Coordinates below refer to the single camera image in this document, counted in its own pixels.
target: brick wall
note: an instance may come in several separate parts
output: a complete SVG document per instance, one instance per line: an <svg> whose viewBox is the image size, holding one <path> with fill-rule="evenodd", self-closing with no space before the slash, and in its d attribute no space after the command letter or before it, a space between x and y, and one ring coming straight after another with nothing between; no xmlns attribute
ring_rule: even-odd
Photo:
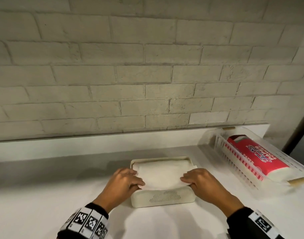
<svg viewBox="0 0 304 239"><path fill-rule="evenodd" d="M0 0L0 140L304 116L304 0Z"/></svg>

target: beige plastic basket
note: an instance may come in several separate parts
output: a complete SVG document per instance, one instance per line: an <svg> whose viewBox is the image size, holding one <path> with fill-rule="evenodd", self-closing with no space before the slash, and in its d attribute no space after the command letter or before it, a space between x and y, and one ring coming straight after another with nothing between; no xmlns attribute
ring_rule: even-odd
<svg viewBox="0 0 304 239"><path fill-rule="evenodd" d="M135 159L131 161L130 168L134 163L145 163L163 160L188 160L192 165L189 157L167 157L167 158L148 158ZM134 208L149 207L157 205L172 205L191 203L195 201L195 194L189 186L184 186L172 190L137 190L131 195L131 203Z"/></svg>

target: black sleeve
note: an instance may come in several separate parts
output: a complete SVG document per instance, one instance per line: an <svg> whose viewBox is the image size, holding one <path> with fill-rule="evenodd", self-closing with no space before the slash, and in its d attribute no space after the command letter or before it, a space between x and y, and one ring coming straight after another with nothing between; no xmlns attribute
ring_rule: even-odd
<svg viewBox="0 0 304 239"><path fill-rule="evenodd" d="M96 205L94 203L89 203L85 207L95 210L96 212L98 212L102 216L104 216L106 219L109 219L109 214L101 206ZM57 238L58 239L85 239L85 237L83 237L79 233L70 231L70 230L59 231Z"/></svg>
<svg viewBox="0 0 304 239"><path fill-rule="evenodd" d="M258 225L248 218L253 212L252 209L244 207L227 218L227 224L230 227L228 232L231 239L270 239Z"/></svg>

